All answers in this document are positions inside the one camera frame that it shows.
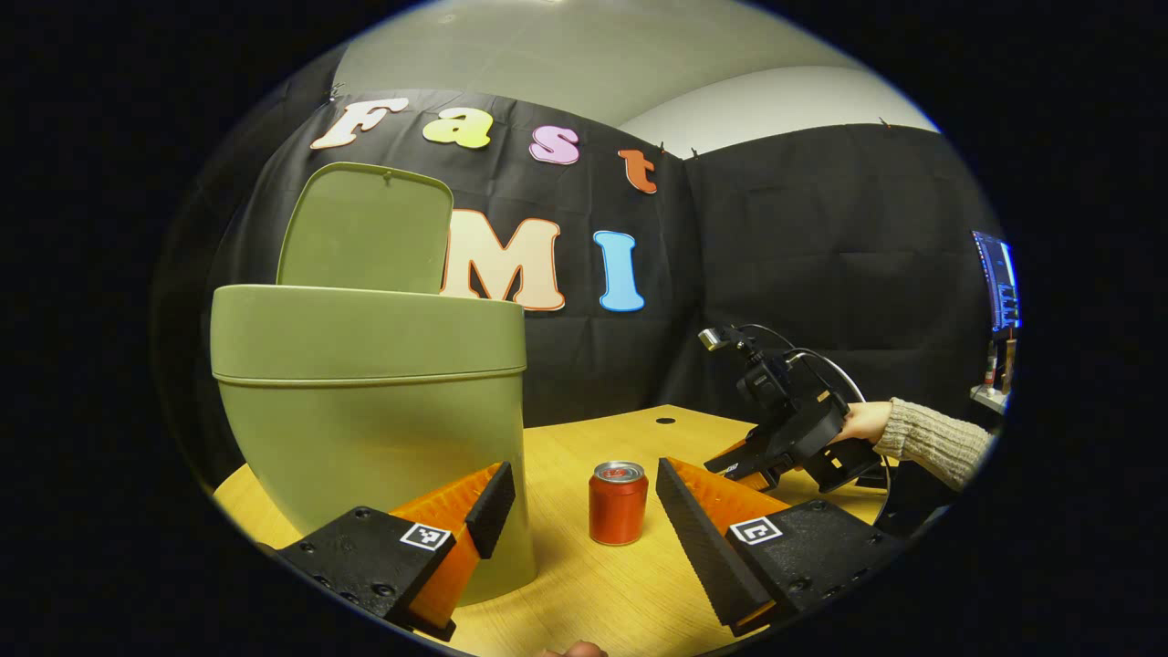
red soda can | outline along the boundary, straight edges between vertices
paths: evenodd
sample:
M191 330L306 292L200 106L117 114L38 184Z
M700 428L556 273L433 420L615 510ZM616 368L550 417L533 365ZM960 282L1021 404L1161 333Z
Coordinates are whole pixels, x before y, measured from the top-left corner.
M589 535L604 545L628 545L641 538L649 480L628 461L606 461L588 482Z

blue letter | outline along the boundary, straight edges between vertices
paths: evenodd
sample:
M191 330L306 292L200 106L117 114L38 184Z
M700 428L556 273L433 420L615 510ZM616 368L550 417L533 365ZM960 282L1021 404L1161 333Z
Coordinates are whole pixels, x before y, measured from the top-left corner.
M632 312L645 307L645 298L637 293L633 281L633 247L637 240L624 233L598 230L592 240L604 254L604 278L609 289L600 297L600 305L612 312Z

pink letter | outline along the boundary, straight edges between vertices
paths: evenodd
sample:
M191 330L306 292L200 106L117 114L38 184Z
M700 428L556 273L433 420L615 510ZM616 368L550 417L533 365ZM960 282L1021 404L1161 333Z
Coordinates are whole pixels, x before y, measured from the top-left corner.
M544 125L531 133L535 144L528 151L541 162L569 165L580 158L580 152L572 144L579 143L579 137L566 127Z

black fabric backdrop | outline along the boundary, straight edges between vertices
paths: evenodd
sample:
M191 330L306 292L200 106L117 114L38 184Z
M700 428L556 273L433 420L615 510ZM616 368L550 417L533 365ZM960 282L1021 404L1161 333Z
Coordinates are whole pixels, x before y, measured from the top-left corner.
M969 417L990 326L969 231L1001 229L943 136L816 127L702 153L687 171L702 244L697 325L769 326L835 361L869 400ZM704 355L696 339L687 348L665 399L760 420L735 389L741 359Z
M173 217L151 290L151 352L171 430L192 466L217 485L243 462L200 344L202 289L213 256L251 196L269 158L328 99L347 44L314 58L273 89L223 139Z
M308 145L353 102L409 98L349 145ZM424 139L446 108L487 111L481 150ZM579 136L569 166L531 158L541 125ZM655 194L633 188L617 151L655 166ZM697 332L759 323L832 358L869 399L892 395L962 416L988 340L989 306L969 230L1000 234L945 139L870 125L767 137L682 161L652 144L575 115L496 96L397 89L339 96L271 157L229 227L206 289L272 283L288 217L308 178L334 161L413 171L443 180L457 209L484 213L502 243L521 221L561 227L556 279L565 306L527 312L524 424L571 422L675 403L758 421L738 399L741 362L708 354ZM645 307L611 312L597 230L637 240L633 267ZM513 284L514 293L520 284ZM482 295L481 285L472 285ZM832 374L820 368L825 376ZM231 443L209 371L200 374L204 433ZM238 458L235 464L242 463ZM207 473L221 482L234 468Z

orange letter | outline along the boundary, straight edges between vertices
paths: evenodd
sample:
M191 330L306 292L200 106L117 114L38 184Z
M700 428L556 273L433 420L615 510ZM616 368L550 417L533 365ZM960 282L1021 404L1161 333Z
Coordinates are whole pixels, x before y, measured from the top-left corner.
M356 136L353 134L353 129L361 126L361 132L373 130L373 126L385 118L385 110L396 113L404 110L409 104L409 98L390 98L346 105L345 115L333 127L329 127L324 137L313 141L308 147L312 150L333 148L352 144L356 139Z
M628 181L646 194L656 192L656 185L649 182L646 171L654 171L653 162L645 159L645 153L640 151L617 151L617 154L625 158L625 177Z
M478 298L478 292L471 289L471 272L474 271L488 298L505 300L515 276L522 271L515 303L527 310L559 310L564 307L564 296L556 289L555 242L558 235L559 227L555 223L526 219L503 248L482 213L454 210L450 217L446 274L439 293Z

